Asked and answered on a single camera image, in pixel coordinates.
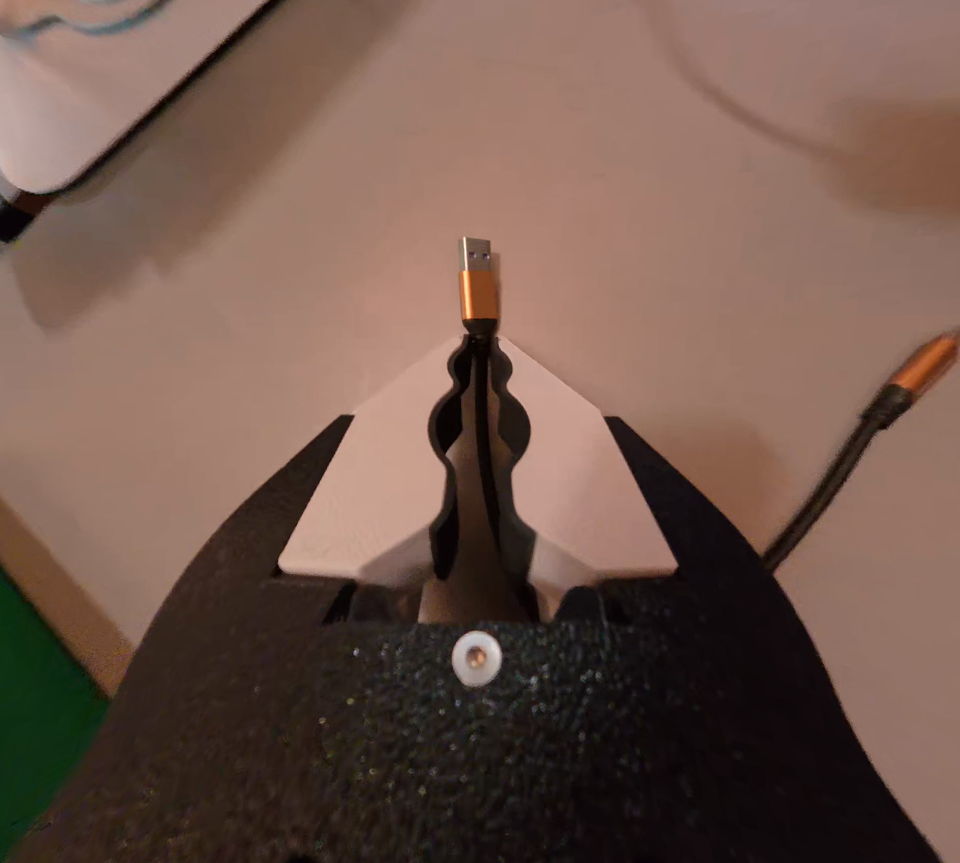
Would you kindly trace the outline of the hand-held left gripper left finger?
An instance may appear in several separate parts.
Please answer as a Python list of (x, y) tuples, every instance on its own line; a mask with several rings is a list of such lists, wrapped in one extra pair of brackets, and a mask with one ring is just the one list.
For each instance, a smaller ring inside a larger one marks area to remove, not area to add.
[(450, 575), (459, 514), (447, 451), (467, 345), (444, 340), (355, 409), (278, 558), (283, 574), (396, 590)]

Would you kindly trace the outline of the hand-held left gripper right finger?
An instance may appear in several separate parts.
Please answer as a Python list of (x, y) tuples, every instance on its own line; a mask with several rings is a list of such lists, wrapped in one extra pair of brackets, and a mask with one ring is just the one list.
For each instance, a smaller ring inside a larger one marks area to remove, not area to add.
[(603, 413), (505, 337), (489, 372), (510, 580), (561, 600), (582, 586), (672, 575), (677, 560)]

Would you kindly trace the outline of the black usb cable orange plug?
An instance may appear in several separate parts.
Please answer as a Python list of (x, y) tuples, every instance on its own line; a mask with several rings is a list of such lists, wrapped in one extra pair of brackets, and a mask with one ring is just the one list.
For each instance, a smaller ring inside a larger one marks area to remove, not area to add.
[[(507, 539), (505, 488), (498, 487), (491, 431), (490, 393), (494, 382), (493, 343), (499, 325), (497, 281), (490, 243), (463, 237), (458, 245), (461, 316), (472, 351), (474, 432), (486, 518), (499, 548)], [(776, 571), (834, 502), (870, 443), (902, 417), (958, 360), (958, 332), (924, 343), (875, 395), (819, 483), (762, 555)]]

